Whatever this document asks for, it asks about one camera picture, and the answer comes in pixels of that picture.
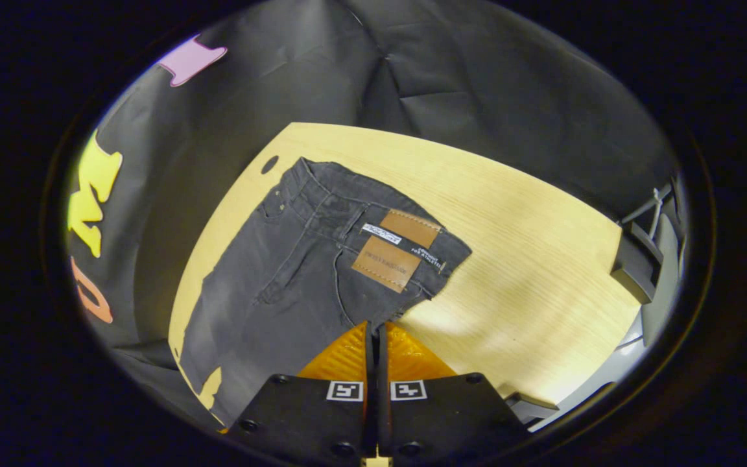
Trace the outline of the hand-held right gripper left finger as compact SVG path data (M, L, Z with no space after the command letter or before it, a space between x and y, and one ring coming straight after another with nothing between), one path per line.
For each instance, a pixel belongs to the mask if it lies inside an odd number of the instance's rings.
M329 344L296 375L273 374L226 438L273 459L370 459L368 323Z

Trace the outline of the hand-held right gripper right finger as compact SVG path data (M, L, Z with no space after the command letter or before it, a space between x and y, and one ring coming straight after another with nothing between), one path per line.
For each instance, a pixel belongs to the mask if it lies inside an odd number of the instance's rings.
M377 454L392 461L492 461L530 431L486 376L457 374L392 323L377 329Z

